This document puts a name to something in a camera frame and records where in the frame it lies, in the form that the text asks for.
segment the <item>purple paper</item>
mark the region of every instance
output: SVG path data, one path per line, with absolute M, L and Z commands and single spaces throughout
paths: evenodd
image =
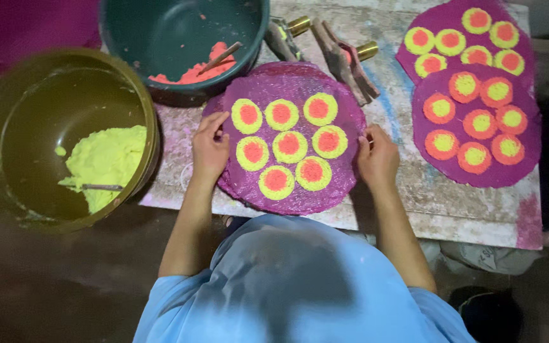
M 507 72 L 506 76 L 510 80 L 519 79 L 520 81 L 518 85 L 522 86 L 524 89 L 527 89 L 532 93 L 534 82 L 534 58 L 533 51 L 531 49 L 531 40 L 525 34 L 525 32 L 520 29 L 516 21 L 512 19 L 512 17 L 508 14 L 507 10 L 504 7 L 504 4 L 501 1 L 452 0 L 446 4 L 432 7 L 426 12 L 417 16 L 415 20 L 413 20 L 412 24 L 410 24 L 410 27 L 408 27 L 408 30 L 413 27 L 419 26 L 429 29 L 431 32 L 433 32 L 433 35 L 437 35 L 437 33 L 443 29 L 458 30 L 465 36 L 465 39 L 467 41 L 465 47 L 469 47 L 472 45 L 481 45 L 486 47 L 491 52 L 494 63 L 495 54 L 502 49 L 498 48 L 491 42 L 491 39 L 489 38 L 489 32 L 487 31 L 484 34 L 480 35 L 471 34 L 465 30 L 465 27 L 463 27 L 463 24 L 461 23 L 463 13 L 472 7 L 479 7 L 480 9 L 483 9 L 488 14 L 490 14 L 493 24 L 495 24 L 497 21 L 509 21 L 514 24 L 514 26 L 516 26 L 516 28 L 518 29 L 519 38 L 518 44 L 516 44 L 516 46 L 513 47 L 512 50 L 518 52 L 522 56 L 522 58 L 524 58 L 525 70 L 519 76 L 515 76 L 514 74 L 510 74 Z M 435 46 L 433 47 L 433 49 L 431 49 L 430 52 L 440 54 Z M 422 78 L 417 75 L 414 68 L 414 62 L 417 60 L 417 57 L 418 55 L 415 55 L 406 49 L 406 45 L 403 41 L 401 42 L 400 50 L 395 56 L 395 58 L 397 58 L 404 70 L 406 70 L 408 76 L 410 76 L 412 82 L 414 82 L 414 84 L 416 85 L 418 85 L 422 80 Z M 461 63 L 461 54 L 458 54 L 456 56 L 444 57 L 446 58 L 448 68 L 464 69 L 465 66 L 467 66 Z
M 283 68 L 278 69 L 278 66 L 273 64 L 281 64 Z M 203 115 L 209 115 L 215 111 L 230 111 L 234 102 L 239 98 L 252 100 L 262 112 L 274 100 L 289 100 L 298 107 L 300 112 L 300 119 L 292 130 L 301 133 L 308 141 L 309 148 L 306 155 L 318 156 L 312 148 L 311 138 L 319 127 L 306 121 L 302 114 L 302 107 L 304 102 L 317 92 L 324 92 L 335 97 L 339 110 L 332 125 L 339 126 L 346 132 L 348 147 L 340 157 L 327 160 L 332 168 L 332 181 L 327 187 L 316 192 L 307 191 L 295 183 L 293 192 L 285 199 L 271 200 L 264 197 L 257 182 L 265 168 L 282 165 L 295 174 L 296 164 L 280 164 L 276 162 L 272 153 L 272 141 L 280 132 L 270 128 L 265 120 L 261 128 L 253 135 L 240 133 L 234 128 L 230 119 L 223 124 L 224 132 L 230 134 L 230 157 L 226 169 L 218 180 L 218 185 L 233 198 L 242 199 L 259 210 L 278 214 L 306 215 L 322 212 L 338 205 L 355 186 L 357 180 L 355 168 L 357 139 L 365 129 L 365 115 L 346 86 L 331 78 L 317 78 L 318 74 L 310 71 L 316 66 L 309 66 L 310 69 L 307 69 L 307 65 L 309 65 L 307 63 L 295 64 L 298 65 L 297 68 L 290 66 L 289 62 L 273 62 L 265 65 L 262 70 L 257 68 L 257 72 L 252 72 L 252 75 L 257 76 L 234 80 L 222 97 L 209 101 Z M 277 69 L 288 74 L 273 76 Z M 291 76 L 290 74 L 311 74 L 311 76 Z M 236 146 L 240 139 L 247 136 L 261 137 L 268 144 L 270 157 L 266 166 L 259 171 L 246 171 L 240 167 L 236 160 Z
M 462 71 L 474 73 L 482 82 L 491 77 L 505 77 L 512 82 L 513 99 L 510 105 L 515 105 L 522 109 L 528 119 L 526 130 L 516 136 L 522 145 L 525 146 L 525 158 L 515 165 L 503 165 L 497 162 L 493 157 L 491 166 L 480 175 L 468 173 L 461 169 L 457 163 L 457 158 L 453 157 L 449 160 L 437 160 L 427 153 L 425 150 L 425 137 L 429 132 L 436 129 L 444 129 L 451 131 L 459 140 L 459 146 L 467 142 L 477 142 L 486 146 L 491 150 L 491 142 L 493 138 L 502 134 L 498 130 L 490 139 L 478 140 L 470 137 L 463 130 L 463 119 L 466 114 L 475 109 L 487 109 L 493 116 L 495 109 L 484 105 L 480 97 L 477 97 L 468 104 L 461 104 L 454 101 L 456 105 L 456 114 L 453 120 L 446 124 L 434 124 L 429 121 L 423 113 L 423 102 L 432 94 L 439 92 L 450 97 L 448 91 L 448 81 L 454 73 L 461 70 L 446 69 L 438 73 L 430 74 L 421 82 L 414 92 L 414 100 L 412 102 L 412 126 L 414 128 L 414 144 L 417 146 L 421 155 L 427 162 L 431 163 L 440 172 L 448 178 L 460 184 L 470 184 L 474 187 L 506 187 L 514 185 L 523 177 L 529 174 L 539 161 L 541 155 L 541 116 L 539 108 L 535 100 L 529 96 L 528 92 L 520 87 L 520 81 L 517 77 L 511 75 L 504 70 L 495 69 L 484 65 L 465 65 Z

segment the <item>orange center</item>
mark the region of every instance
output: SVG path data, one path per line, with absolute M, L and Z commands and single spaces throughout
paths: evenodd
M 440 71 L 442 63 L 436 57 L 429 57 L 423 62 L 423 68 L 427 73 L 435 73 Z
M 340 137 L 335 132 L 324 132 L 319 136 L 319 149 L 321 151 L 334 151 L 338 148 Z
M 442 43 L 447 48 L 453 48 L 459 44 L 459 36 L 456 34 L 446 34 L 442 37 Z
M 283 104 L 276 104 L 273 109 L 273 119 L 279 124 L 284 124 L 291 117 L 289 107 Z
M 423 32 L 423 30 L 416 31 L 414 36 L 412 36 L 412 43 L 418 46 L 423 46 L 427 44 L 428 40 L 429 40 L 429 37 L 427 36 L 426 33 Z
M 243 105 L 240 108 L 240 118 L 247 125 L 253 124 L 257 120 L 257 112 L 252 105 Z
M 321 99 L 314 99 L 310 102 L 309 113 L 313 118 L 325 118 L 328 115 L 328 104 Z
M 502 40 L 511 40 L 514 36 L 512 26 L 510 24 L 501 25 L 497 31 L 497 36 Z
M 266 178 L 264 179 L 264 185 L 268 187 L 268 189 L 270 189 L 271 191 L 275 192 L 285 188 L 286 183 L 287 175 L 277 169 L 269 171 L 268 174 L 266 174 Z
M 243 153 L 245 153 L 245 157 L 249 160 L 249 162 L 256 163 L 262 158 L 262 154 L 264 152 L 260 144 L 250 142 L 243 148 Z
M 501 60 L 501 64 L 509 70 L 514 70 L 518 68 L 519 62 L 520 59 L 514 54 L 507 54 L 503 56 L 503 59 Z
M 308 159 L 302 165 L 302 168 L 300 168 L 300 174 L 302 175 L 303 179 L 309 181 L 309 183 L 313 183 L 321 180 L 321 178 L 323 177 L 323 169 L 321 168 L 319 163 L 315 162 L 314 160 Z
M 467 60 L 469 63 L 486 64 L 487 56 L 484 51 L 474 50 L 468 54 Z
M 299 148 L 300 144 L 298 143 L 298 137 L 293 134 L 286 134 L 285 137 L 279 141 L 279 150 L 284 154 L 295 154 Z
M 489 22 L 489 17 L 484 12 L 476 11 L 470 16 L 469 22 L 473 27 L 483 27 Z

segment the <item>pink stain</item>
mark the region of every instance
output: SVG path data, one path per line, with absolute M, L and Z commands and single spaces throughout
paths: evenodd
M 543 247 L 541 208 L 535 193 L 520 200 L 516 219 L 516 247 L 521 249 L 540 250 Z

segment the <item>wooden stick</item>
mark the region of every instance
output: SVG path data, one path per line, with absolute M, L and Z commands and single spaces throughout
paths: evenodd
M 201 71 L 198 72 L 198 75 L 204 73 L 205 71 L 211 70 L 215 65 L 217 65 L 218 63 L 223 61 L 224 58 L 226 58 L 226 57 L 230 56 L 231 54 L 233 54 L 233 52 L 237 51 L 241 46 L 243 46 L 243 44 L 241 42 L 234 43 L 230 48 L 228 48 L 226 51 L 222 52 L 221 55 L 219 55 L 216 58 L 209 61 L 209 63 L 207 63 L 207 65 L 204 66 L 204 68 Z

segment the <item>blue stain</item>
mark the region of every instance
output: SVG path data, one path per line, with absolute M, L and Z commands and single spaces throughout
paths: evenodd
M 370 68 L 368 66 L 364 65 L 363 71 L 365 72 L 365 75 L 370 79 L 370 81 L 376 86 L 376 88 L 383 90 L 383 84 L 378 80 L 377 76 L 372 73 Z M 387 116 L 387 120 L 389 121 L 391 125 L 391 139 L 393 140 L 393 143 L 397 145 L 403 145 L 404 142 L 401 139 L 401 132 L 400 132 L 400 122 L 397 120 L 397 116 L 395 114 L 395 111 L 393 111 L 393 105 L 391 104 L 391 100 L 389 99 L 389 96 L 386 92 L 382 92 L 380 97 L 377 98 L 377 100 L 381 103 L 385 110 L 385 114 Z

